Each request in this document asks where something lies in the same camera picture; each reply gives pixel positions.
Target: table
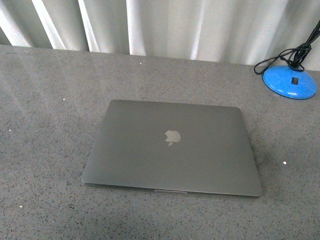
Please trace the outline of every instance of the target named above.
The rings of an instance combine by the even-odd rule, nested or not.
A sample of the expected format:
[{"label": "table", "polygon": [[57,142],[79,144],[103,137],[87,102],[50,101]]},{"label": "table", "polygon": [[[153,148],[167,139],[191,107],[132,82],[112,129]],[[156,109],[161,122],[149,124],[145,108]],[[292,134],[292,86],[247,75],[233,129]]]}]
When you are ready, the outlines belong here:
[{"label": "table", "polygon": [[[112,99],[240,108],[263,195],[84,186]],[[319,103],[250,65],[2,45],[0,239],[320,239]]]}]

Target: black cable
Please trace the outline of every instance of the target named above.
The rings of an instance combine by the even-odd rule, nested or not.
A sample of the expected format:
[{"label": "black cable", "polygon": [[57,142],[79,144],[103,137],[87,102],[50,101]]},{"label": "black cable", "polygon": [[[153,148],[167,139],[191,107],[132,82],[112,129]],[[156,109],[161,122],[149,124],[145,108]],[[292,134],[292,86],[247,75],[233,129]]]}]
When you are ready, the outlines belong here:
[{"label": "black cable", "polygon": [[[307,41],[296,48],[289,48],[279,53],[278,56],[268,58],[259,62],[254,66],[253,70],[256,74],[263,74],[275,61],[279,58],[282,61],[285,61],[289,68],[297,72],[303,72],[305,68],[301,65],[301,63],[305,60],[308,53],[311,51],[311,44],[320,36],[320,21],[313,29],[312,33],[308,37]],[[262,71],[257,72],[256,67],[259,65],[266,63],[272,60]]]}]

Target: black switch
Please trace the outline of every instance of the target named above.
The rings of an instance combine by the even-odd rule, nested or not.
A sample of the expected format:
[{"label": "black switch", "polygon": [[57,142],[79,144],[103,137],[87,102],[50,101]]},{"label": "black switch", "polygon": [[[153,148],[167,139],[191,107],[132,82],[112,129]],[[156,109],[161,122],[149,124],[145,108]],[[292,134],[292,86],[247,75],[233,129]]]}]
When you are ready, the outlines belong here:
[{"label": "black switch", "polygon": [[298,85],[298,82],[299,82],[299,78],[293,77],[292,81],[291,81],[291,84]]}]

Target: curtain fold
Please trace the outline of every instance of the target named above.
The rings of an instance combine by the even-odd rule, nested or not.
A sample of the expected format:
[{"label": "curtain fold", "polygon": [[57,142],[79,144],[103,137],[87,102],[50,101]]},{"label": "curtain fold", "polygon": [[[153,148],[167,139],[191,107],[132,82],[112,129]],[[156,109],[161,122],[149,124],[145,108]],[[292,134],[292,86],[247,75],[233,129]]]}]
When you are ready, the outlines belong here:
[{"label": "curtain fold", "polygon": [[[319,0],[0,0],[0,44],[254,65],[304,43],[319,12]],[[317,39],[303,65],[319,62]]]}]

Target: laptop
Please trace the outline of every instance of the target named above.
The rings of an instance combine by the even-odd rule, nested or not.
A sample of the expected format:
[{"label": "laptop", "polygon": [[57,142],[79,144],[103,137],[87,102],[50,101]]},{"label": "laptop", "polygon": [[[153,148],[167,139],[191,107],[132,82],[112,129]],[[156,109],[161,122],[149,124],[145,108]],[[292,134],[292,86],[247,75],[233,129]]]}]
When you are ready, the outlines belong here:
[{"label": "laptop", "polygon": [[82,181],[95,187],[259,197],[237,107],[112,100]]}]

